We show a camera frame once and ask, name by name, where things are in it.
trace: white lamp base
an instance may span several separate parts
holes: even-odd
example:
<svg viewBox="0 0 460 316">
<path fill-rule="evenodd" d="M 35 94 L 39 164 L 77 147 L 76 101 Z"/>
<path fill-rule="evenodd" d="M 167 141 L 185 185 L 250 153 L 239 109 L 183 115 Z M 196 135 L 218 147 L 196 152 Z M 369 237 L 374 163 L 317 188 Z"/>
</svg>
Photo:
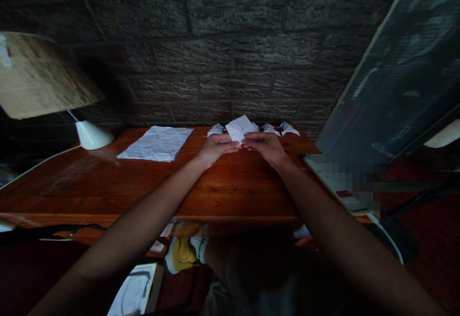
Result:
<svg viewBox="0 0 460 316">
<path fill-rule="evenodd" d="M 101 127 L 88 121 L 76 122 L 80 145 L 84 149 L 92 150 L 110 144 L 114 139 L 112 133 L 106 132 Z"/>
</svg>

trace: table lamp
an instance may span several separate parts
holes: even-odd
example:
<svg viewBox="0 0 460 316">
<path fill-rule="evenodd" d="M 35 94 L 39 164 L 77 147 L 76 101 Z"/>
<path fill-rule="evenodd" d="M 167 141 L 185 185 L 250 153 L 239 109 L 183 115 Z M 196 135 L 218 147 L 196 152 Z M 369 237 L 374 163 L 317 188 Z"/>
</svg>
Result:
<svg viewBox="0 0 460 316">
<path fill-rule="evenodd" d="M 17 120 L 67 111 L 75 119 L 80 145 L 98 149 L 112 133 L 73 110 L 105 98 L 68 51 L 37 35 L 0 33 L 0 105 Z"/>
</svg>

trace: yellow shoe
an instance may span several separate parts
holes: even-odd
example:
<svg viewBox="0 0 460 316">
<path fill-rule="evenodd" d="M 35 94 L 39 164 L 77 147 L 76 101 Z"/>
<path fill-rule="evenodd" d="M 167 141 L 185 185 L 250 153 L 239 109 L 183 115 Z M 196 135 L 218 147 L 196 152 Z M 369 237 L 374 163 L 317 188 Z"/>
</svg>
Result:
<svg viewBox="0 0 460 316">
<path fill-rule="evenodd" d="M 190 237 L 173 237 L 164 260 L 171 274 L 177 274 L 199 264 L 195 249 L 190 244 Z"/>
</svg>

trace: stone wall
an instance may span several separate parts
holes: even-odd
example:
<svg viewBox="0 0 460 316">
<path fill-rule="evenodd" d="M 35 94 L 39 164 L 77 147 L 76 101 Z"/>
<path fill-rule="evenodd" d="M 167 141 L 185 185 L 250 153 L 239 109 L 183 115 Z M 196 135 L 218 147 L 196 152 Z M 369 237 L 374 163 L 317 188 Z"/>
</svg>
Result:
<svg viewBox="0 0 460 316">
<path fill-rule="evenodd" d="M 246 114 L 314 139 L 393 0 L 2 0 L 0 30 L 69 49 L 107 100 L 105 126 L 208 125 Z M 3 116 L 24 147 L 76 140 L 65 114 Z"/>
</svg>

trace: sock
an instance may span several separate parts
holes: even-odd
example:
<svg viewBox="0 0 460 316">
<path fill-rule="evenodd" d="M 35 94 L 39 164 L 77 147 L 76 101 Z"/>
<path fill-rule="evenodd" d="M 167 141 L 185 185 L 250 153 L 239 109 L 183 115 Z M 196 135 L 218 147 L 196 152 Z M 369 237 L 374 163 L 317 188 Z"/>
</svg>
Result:
<svg viewBox="0 0 460 316">
<path fill-rule="evenodd" d="M 198 257 L 201 263 L 206 263 L 205 250 L 208 242 L 208 237 L 190 237 L 190 244 L 195 248 L 196 257 Z"/>
</svg>

